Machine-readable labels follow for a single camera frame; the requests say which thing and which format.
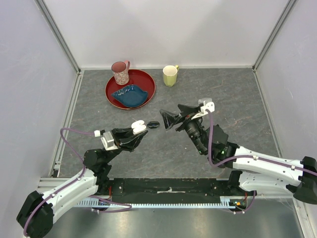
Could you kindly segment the black earbud charging case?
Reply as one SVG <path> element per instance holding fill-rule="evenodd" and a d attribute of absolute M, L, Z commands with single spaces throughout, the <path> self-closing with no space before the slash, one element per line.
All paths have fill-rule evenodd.
<path fill-rule="evenodd" d="M 147 123 L 147 127 L 149 129 L 156 129 L 156 128 L 159 128 L 160 126 L 160 123 L 158 121 L 150 121 Z"/>

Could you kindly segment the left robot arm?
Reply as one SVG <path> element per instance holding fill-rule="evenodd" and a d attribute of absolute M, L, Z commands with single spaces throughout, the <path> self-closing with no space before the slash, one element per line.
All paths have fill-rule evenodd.
<path fill-rule="evenodd" d="M 101 139 L 104 147 L 87 150 L 85 155 L 80 157 L 83 163 L 82 170 L 49 191 L 33 191 L 27 196 L 16 218 L 23 228 L 24 236 L 44 237 L 52 229 L 53 224 L 78 202 L 94 194 L 107 193 L 110 161 L 122 151 L 133 152 L 147 133 L 144 124 L 115 128 L 108 132 L 91 132 L 91 136 Z"/>

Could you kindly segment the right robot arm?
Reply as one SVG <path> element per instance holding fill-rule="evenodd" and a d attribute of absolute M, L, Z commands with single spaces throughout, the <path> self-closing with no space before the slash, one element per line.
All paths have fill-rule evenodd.
<path fill-rule="evenodd" d="M 166 130 L 185 131 L 200 155 L 212 167 L 230 168 L 227 189 L 232 195 L 257 192 L 265 195 L 292 194 L 301 202 L 317 203 L 317 161 L 305 156 L 292 160 L 258 153 L 229 142 L 228 134 L 213 123 L 212 100 L 199 100 L 196 107 L 179 104 L 179 113 L 161 109 Z"/>

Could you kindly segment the white earbud charging case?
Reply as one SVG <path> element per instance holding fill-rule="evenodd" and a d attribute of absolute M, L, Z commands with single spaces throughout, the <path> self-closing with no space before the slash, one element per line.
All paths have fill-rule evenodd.
<path fill-rule="evenodd" d="M 133 134 L 139 134 L 147 129 L 143 120 L 137 120 L 131 124 Z"/>

